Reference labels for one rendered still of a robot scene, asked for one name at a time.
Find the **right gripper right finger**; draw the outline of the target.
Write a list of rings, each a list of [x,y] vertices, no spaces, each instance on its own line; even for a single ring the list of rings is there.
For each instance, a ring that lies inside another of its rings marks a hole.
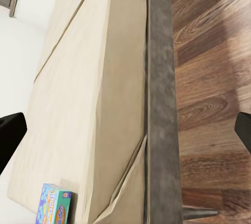
[[[234,130],[251,154],[251,114],[239,112]]]

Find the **board game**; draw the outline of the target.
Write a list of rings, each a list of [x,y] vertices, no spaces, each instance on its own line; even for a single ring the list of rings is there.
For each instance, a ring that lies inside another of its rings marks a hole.
[[[72,191],[44,183],[35,224],[67,224]]]

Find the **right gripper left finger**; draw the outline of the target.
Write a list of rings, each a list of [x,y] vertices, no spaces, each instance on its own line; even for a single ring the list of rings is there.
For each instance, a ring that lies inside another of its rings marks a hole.
[[[22,112],[0,118],[0,175],[27,132]]]

